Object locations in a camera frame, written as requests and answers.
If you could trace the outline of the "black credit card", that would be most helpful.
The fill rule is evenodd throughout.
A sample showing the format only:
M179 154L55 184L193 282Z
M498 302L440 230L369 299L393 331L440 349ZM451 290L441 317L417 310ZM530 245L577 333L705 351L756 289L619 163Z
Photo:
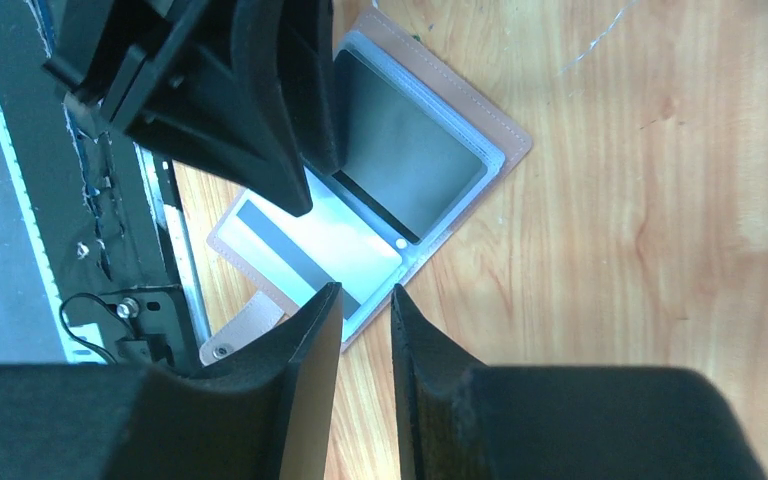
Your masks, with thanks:
M335 62L347 160L336 179L419 244L488 173L461 122L388 56L343 50Z

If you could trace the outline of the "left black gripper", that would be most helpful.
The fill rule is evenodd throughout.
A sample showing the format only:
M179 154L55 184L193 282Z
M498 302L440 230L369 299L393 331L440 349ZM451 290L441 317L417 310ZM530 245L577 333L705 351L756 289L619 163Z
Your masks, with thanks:
M138 145L312 208L341 168L331 1L69 1L44 68Z

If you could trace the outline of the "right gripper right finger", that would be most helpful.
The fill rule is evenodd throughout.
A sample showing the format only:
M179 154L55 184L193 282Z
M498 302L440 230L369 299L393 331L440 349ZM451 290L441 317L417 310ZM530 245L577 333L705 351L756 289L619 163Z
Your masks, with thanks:
M762 479L730 405L699 373L491 366L391 294L405 479Z

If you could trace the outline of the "pink leather card holder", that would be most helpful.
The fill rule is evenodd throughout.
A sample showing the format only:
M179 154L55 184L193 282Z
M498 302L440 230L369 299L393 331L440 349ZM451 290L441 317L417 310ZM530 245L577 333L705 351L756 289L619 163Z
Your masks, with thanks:
M244 189L209 235L256 293L200 347L204 364L329 282L343 287L351 343L531 149L527 132L378 9L343 37L335 73L346 162L308 173L312 210L296 217Z

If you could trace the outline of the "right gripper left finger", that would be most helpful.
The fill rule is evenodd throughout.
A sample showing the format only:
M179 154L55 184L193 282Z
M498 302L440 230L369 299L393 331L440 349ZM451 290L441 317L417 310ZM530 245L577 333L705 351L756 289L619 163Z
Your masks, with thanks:
M0 365L0 479L320 479L343 291L191 376Z

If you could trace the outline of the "white striped credit card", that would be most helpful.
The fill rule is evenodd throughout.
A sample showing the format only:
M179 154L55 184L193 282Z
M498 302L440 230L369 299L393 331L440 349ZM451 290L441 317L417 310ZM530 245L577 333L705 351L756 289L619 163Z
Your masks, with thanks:
M405 273L402 254L313 172L310 212L296 217L250 189L214 231L214 245L298 306L330 282L343 288L343 336L363 327Z

